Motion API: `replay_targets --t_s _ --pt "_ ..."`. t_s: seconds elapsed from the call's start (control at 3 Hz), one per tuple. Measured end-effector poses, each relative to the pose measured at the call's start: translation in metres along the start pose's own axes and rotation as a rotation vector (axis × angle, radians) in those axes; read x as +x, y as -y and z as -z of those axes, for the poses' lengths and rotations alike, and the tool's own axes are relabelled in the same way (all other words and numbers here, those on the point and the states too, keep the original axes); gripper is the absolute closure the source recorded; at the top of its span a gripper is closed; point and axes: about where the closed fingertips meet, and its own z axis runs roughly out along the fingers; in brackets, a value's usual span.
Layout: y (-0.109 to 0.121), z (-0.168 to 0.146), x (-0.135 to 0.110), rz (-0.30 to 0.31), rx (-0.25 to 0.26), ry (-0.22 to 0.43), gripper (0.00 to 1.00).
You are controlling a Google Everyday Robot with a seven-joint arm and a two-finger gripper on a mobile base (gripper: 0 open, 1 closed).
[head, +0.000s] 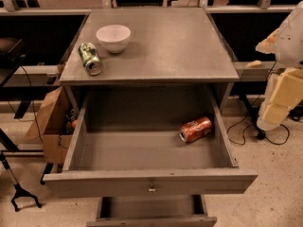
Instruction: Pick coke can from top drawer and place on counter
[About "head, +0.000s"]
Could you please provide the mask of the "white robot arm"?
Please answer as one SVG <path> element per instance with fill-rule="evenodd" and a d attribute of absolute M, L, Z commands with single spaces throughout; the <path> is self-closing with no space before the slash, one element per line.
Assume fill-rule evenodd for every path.
<path fill-rule="evenodd" d="M 264 54 L 273 53 L 276 61 L 286 67 L 280 75 L 269 77 L 258 112 L 258 127 L 271 131 L 303 100 L 303 2 L 294 8 L 278 29 L 258 43 L 256 50 Z"/>

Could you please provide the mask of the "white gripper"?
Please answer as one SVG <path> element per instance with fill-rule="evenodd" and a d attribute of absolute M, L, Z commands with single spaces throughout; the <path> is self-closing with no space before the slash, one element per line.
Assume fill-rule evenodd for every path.
<path fill-rule="evenodd" d="M 277 128 L 302 100 L 302 69 L 287 69 L 279 76 L 272 74 L 258 112 L 257 126 L 264 131 Z"/>

